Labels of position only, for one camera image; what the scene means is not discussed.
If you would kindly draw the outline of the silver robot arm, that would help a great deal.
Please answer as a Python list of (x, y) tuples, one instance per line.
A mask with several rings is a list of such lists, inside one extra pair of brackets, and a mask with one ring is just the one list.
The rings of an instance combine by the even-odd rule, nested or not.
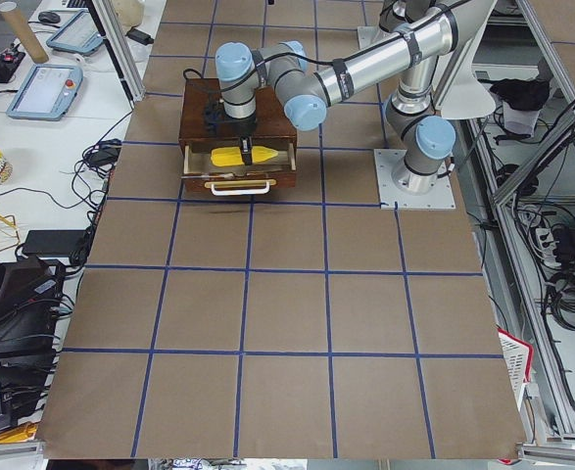
[(385, 33), (391, 33), (398, 25), (406, 22), (406, 0), (384, 0), (379, 14), (378, 27)]
[(312, 74), (297, 41), (258, 50), (228, 42), (216, 52), (216, 72), (226, 114), (236, 120), (256, 111), (256, 92), (270, 87), (294, 127), (310, 131), (324, 122), (331, 106), (389, 77), (400, 78), (385, 106), (387, 122), (407, 149), (392, 177), (402, 191), (428, 193), (441, 177), (443, 161), (455, 145), (455, 129), (435, 111), (432, 83), (443, 56), (456, 59), (478, 38), (495, 7), (492, 1), (406, 3), (406, 22), (382, 21), (375, 40)]

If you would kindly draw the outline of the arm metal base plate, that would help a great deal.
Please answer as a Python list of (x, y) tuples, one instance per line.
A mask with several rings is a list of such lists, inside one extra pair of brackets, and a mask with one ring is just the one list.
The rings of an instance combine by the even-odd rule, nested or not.
[(357, 28), (359, 49), (365, 49), (370, 45), (387, 39), (391, 32), (381, 29), (379, 26), (359, 26)]
[(451, 211), (455, 197), (441, 161), (435, 174), (421, 176), (405, 166), (405, 150), (375, 149), (380, 207), (383, 210)]

